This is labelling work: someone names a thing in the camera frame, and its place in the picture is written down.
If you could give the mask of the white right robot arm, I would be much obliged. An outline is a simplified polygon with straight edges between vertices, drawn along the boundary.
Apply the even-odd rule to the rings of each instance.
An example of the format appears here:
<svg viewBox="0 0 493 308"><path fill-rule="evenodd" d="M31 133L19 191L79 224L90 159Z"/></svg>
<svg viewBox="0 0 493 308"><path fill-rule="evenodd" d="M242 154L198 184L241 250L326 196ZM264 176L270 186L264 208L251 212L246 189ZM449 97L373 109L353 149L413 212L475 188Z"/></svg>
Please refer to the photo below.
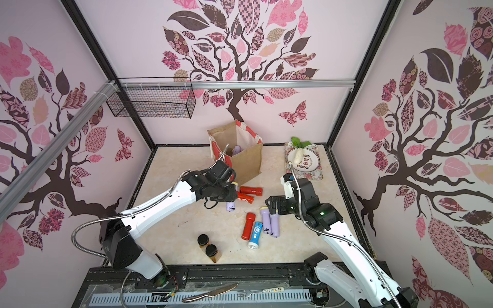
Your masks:
<svg viewBox="0 0 493 308"><path fill-rule="evenodd" d="M342 215L329 203L322 203L312 183L291 173L281 177L285 193L270 196L261 209L267 221L264 232L279 237L279 218L292 214L320 236L340 257L346 270L338 268L322 253L304 261L307 280L335 290L352 307L417 307L418 296L401 287L377 264L353 236Z"/></svg>

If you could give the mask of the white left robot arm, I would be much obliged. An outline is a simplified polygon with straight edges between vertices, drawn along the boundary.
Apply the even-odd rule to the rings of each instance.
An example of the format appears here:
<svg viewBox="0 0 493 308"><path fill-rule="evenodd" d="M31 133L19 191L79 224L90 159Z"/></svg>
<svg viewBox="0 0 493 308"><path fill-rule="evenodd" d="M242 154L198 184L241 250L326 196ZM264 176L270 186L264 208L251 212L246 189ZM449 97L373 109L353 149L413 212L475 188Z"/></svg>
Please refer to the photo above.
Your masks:
<svg viewBox="0 0 493 308"><path fill-rule="evenodd" d="M168 190L149 201L78 226L71 242L78 250L107 259L113 269L138 273L160 289L167 284L171 272L157 254L145 250L137 240L176 210L196 201L212 201L215 205L235 201L238 197L235 178L236 172L222 160L207 169L186 170ZM102 252L90 250L77 241L82 229L96 224L100 225Z"/></svg>

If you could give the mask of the red and brown tote bag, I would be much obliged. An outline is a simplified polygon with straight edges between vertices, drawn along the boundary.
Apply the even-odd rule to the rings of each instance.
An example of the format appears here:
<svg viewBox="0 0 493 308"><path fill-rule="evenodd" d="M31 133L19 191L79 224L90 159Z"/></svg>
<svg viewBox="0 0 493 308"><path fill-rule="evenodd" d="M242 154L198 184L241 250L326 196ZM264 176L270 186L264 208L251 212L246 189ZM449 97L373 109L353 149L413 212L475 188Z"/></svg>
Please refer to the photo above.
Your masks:
<svg viewBox="0 0 493 308"><path fill-rule="evenodd" d="M218 160L228 146L224 161L236 172L235 181L239 185L246 184L261 173L263 140L244 122L235 121L207 133L213 160ZM232 150L237 145L242 147L242 152L233 156Z"/></svg>

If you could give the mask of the red flashlight top right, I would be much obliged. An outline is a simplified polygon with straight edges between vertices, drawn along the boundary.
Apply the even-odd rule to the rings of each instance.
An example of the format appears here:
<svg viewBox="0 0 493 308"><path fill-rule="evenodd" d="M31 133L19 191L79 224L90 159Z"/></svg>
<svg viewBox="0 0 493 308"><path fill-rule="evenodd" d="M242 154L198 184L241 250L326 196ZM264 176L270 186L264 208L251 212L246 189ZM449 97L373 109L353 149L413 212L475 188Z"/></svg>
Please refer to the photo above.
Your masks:
<svg viewBox="0 0 493 308"><path fill-rule="evenodd" d="M263 196L263 188L241 186L240 193L245 195Z"/></svg>

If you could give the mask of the floral plate with radish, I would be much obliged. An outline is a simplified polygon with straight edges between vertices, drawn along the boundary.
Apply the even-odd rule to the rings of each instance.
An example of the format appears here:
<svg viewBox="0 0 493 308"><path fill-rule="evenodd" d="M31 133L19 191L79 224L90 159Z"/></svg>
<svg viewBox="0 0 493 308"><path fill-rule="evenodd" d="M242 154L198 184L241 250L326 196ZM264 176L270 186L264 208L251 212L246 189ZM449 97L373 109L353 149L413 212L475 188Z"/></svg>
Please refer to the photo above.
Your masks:
<svg viewBox="0 0 493 308"><path fill-rule="evenodd" d="M297 178L320 181L323 179L322 161L318 146L294 137L284 144L285 172L291 173L290 164Z"/></svg>

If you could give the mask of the red flashlight upright row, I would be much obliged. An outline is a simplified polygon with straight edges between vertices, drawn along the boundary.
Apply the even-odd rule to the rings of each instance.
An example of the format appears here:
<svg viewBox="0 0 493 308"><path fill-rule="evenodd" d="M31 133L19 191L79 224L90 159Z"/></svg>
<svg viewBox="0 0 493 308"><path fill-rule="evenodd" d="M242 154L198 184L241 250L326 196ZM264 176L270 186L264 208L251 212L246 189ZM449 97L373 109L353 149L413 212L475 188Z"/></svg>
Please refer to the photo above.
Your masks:
<svg viewBox="0 0 493 308"><path fill-rule="evenodd" d="M245 241L250 240L252 229L253 229L253 226L255 223L255 217L256 217L256 215L254 213L247 213L246 214L245 225L243 228L243 233L241 235L241 238Z"/></svg>

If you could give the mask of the blue flashlight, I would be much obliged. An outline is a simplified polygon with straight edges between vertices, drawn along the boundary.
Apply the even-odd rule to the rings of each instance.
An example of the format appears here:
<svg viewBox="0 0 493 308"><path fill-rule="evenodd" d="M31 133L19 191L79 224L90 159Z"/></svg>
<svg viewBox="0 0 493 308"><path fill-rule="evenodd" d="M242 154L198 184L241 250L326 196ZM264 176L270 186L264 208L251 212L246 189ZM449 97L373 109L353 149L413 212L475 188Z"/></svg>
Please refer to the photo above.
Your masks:
<svg viewBox="0 0 493 308"><path fill-rule="evenodd" d="M255 222L252 233L247 244L249 249L257 250L259 248L259 239L263 231L263 224L261 222Z"/></svg>

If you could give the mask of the black cap jar rear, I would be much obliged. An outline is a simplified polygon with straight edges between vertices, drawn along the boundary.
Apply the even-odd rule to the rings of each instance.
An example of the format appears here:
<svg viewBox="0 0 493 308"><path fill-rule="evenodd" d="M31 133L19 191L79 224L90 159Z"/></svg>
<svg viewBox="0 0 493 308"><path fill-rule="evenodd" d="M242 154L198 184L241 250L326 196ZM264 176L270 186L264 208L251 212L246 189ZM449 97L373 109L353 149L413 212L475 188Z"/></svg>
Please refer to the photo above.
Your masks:
<svg viewBox="0 0 493 308"><path fill-rule="evenodd" d="M197 242L199 247L202 249L204 253L206 253L207 247L210 245L209 237L207 234L200 234L197 238Z"/></svg>

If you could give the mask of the black cap jar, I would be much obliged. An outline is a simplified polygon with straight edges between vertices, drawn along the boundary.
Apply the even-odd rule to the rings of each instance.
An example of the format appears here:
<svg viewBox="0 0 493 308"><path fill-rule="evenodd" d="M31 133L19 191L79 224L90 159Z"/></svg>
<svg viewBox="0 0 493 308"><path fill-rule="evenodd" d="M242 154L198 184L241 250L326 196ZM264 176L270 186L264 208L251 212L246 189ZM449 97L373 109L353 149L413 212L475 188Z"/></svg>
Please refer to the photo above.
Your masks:
<svg viewBox="0 0 493 308"><path fill-rule="evenodd" d="M207 234L200 234L197 238L197 242L199 247L202 249L204 253L206 253L207 247L210 245L209 237Z"/></svg>
<svg viewBox="0 0 493 308"><path fill-rule="evenodd" d="M205 253L213 261L213 263L217 263L220 260L221 253L216 245L207 245Z"/></svg>

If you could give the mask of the black cap jar front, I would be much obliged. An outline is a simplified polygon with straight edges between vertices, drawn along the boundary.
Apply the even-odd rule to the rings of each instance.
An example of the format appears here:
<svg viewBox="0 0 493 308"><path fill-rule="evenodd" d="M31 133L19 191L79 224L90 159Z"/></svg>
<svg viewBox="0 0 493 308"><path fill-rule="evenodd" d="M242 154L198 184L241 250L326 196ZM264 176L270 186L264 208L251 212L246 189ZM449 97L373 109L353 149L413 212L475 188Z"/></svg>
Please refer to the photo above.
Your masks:
<svg viewBox="0 0 493 308"><path fill-rule="evenodd" d="M213 261L213 263L217 263L220 260L221 253L216 245L207 245L205 253Z"/></svg>

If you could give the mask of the silver fork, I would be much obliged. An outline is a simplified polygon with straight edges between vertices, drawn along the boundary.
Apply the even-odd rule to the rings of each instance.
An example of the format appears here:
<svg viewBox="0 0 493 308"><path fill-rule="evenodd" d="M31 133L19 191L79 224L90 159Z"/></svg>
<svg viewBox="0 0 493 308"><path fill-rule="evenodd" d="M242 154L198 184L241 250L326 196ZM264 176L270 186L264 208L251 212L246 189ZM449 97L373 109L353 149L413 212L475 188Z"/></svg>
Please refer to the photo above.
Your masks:
<svg viewBox="0 0 493 308"><path fill-rule="evenodd" d="M247 299L252 295L256 295L256 294L282 293L284 291L285 291L284 287L273 287L263 290L241 290L237 292L237 297L240 299Z"/></svg>

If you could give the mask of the aluminium rail back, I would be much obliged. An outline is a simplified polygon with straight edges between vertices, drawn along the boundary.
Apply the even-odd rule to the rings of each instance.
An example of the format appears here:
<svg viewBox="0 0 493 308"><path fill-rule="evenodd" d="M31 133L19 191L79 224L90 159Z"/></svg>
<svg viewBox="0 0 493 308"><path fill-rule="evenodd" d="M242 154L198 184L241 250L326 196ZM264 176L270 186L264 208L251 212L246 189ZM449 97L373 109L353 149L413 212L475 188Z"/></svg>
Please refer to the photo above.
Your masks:
<svg viewBox="0 0 493 308"><path fill-rule="evenodd" d="M274 89L274 88L350 88L356 81L352 79L315 79L315 80L261 80L261 81L185 81L174 82L173 78L124 78L120 80L123 87L189 87L191 89Z"/></svg>

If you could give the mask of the aluminium rail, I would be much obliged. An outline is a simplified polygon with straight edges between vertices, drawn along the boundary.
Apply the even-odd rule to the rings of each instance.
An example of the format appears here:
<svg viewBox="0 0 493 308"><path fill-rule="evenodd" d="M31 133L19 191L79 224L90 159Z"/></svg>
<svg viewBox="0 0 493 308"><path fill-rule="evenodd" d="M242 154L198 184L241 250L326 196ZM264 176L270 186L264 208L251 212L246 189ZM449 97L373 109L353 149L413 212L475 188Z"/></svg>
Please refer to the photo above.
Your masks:
<svg viewBox="0 0 493 308"><path fill-rule="evenodd" d="M91 99L76 113L74 118L65 125L63 129L51 140L41 152L28 164L12 184L10 184L1 195L1 221L13 212L20 204L23 197L32 186L46 172L50 165L56 160L66 148L73 137L82 129L89 118L106 102L109 97L118 90L114 80L107 81L98 89Z"/></svg>
<svg viewBox="0 0 493 308"><path fill-rule="evenodd" d="M356 81L352 79L315 79L315 80L261 80L261 81L185 81L174 82L173 78L124 78L120 80L123 87L189 87L191 89L274 89L274 88L350 88Z"/></svg>

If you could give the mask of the wooden handled knife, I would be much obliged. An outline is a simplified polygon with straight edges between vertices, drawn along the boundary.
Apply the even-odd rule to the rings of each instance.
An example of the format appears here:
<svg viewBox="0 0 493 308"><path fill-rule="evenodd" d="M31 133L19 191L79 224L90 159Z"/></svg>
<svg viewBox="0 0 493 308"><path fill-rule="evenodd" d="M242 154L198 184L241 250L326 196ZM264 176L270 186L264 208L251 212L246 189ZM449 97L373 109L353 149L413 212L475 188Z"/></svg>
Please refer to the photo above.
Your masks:
<svg viewBox="0 0 493 308"><path fill-rule="evenodd" d="M195 295L195 296L183 298L182 303L187 304L187 303L192 303L192 302L196 302L196 301L203 300L203 299L211 299L211 298L214 298L216 296L228 293L228 292L236 289L237 286L238 286L238 283L229 284L229 285L222 286L218 289L208 291L208 292L200 294L200 295Z"/></svg>

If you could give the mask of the aluminium rail left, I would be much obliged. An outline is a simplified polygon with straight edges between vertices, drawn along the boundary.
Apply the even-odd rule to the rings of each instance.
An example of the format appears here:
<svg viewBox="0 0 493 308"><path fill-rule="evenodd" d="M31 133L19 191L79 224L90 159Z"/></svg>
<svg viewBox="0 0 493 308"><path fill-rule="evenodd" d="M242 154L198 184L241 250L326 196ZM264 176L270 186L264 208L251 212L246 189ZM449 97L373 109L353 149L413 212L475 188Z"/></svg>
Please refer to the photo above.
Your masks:
<svg viewBox="0 0 493 308"><path fill-rule="evenodd" d="M65 125L63 129L51 140L41 152L28 164L12 184L10 184L1 195L1 221L13 212L20 204L23 197L32 186L46 172L50 165L56 160L66 148L73 137L82 129L89 118L106 102L109 97L118 90L114 80L107 81L98 89L91 99L76 113L74 118Z"/></svg>

